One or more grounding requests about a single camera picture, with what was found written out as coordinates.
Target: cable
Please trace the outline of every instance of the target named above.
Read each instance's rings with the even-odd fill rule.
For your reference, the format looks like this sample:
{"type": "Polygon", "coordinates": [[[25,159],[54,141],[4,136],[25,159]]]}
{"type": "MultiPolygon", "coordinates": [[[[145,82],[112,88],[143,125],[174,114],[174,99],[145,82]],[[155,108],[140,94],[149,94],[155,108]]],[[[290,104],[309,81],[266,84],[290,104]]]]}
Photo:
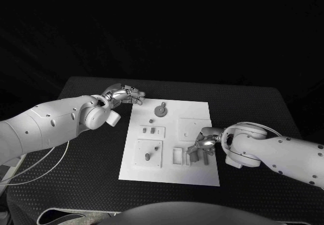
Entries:
{"type": "Polygon", "coordinates": [[[1,185],[8,185],[8,186],[11,186],[11,185],[20,185],[20,184],[25,184],[25,183],[30,183],[30,182],[32,182],[32,181],[35,181],[37,179],[40,179],[54,168],[56,168],[56,166],[58,165],[58,163],[60,163],[60,161],[61,161],[61,159],[63,159],[63,157],[64,157],[64,154],[66,154],[66,151],[67,151],[67,147],[68,147],[68,142],[67,142],[67,145],[66,145],[66,149],[64,149],[64,153],[63,153],[63,155],[61,155],[61,157],[60,157],[60,159],[58,159],[58,161],[57,161],[57,163],[54,164],[54,166],[51,167],[51,169],[41,175],[41,176],[38,176],[37,178],[34,178],[32,180],[30,180],[30,181],[27,181],[27,182],[22,182],[22,183],[18,183],[18,184],[0,184],[0,186],[1,185]]]}
{"type": "Polygon", "coordinates": [[[269,130],[272,133],[274,133],[277,136],[282,136],[279,134],[279,132],[276,132],[273,129],[270,129],[267,126],[261,125],[261,124],[257,124],[257,123],[250,123],[250,122],[240,122],[237,124],[250,124],[250,125],[254,125],[254,126],[259,126],[260,128],[264,128],[266,130],[269,130]]]}
{"type": "Polygon", "coordinates": [[[48,156],[50,152],[54,150],[54,147],[50,149],[50,151],[47,152],[47,154],[44,155],[44,157],[24,170],[21,171],[18,174],[15,174],[14,176],[8,177],[7,179],[1,180],[1,182],[5,182],[7,180],[11,180],[14,177],[20,176],[22,173],[25,173],[41,161],[43,159],[48,156]]]}

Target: black mesh surface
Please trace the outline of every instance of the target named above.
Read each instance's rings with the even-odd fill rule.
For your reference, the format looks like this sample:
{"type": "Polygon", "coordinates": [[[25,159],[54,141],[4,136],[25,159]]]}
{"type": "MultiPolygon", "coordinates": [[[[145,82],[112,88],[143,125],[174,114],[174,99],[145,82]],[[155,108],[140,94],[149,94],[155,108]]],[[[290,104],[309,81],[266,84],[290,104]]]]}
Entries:
{"type": "MultiPolygon", "coordinates": [[[[71,77],[58,99],[100,94],[115,83],[136,87],[146,92],[146,98],[208,102],[210,119],[217,128],[248,121],[269,126],[282,135],[300,137],[273,88],[71,77]]],[[[324,191],[276,174],[263,164],[241,169],[228,166],[220,146],[215,151],[220,187],[117,180],[130,105],[122,104],[115,111],[120,115],[116,126],[104,124],[83,132],[70,141],[57,168],[37,181],[8,187],[8,207],[15,225],[32,224],[28,221],[35,221],[40,213],[51,207],[125,211],[165,201],[214,203],[276,221],[324,223],[324,191]]],[[[64,147],[66,144],[58,146],[44,162],[12,182],[27,181],[43,174],[58,160],[64,147]]],[[[20,171],[45,152],[27,155],[20,171]]]]}

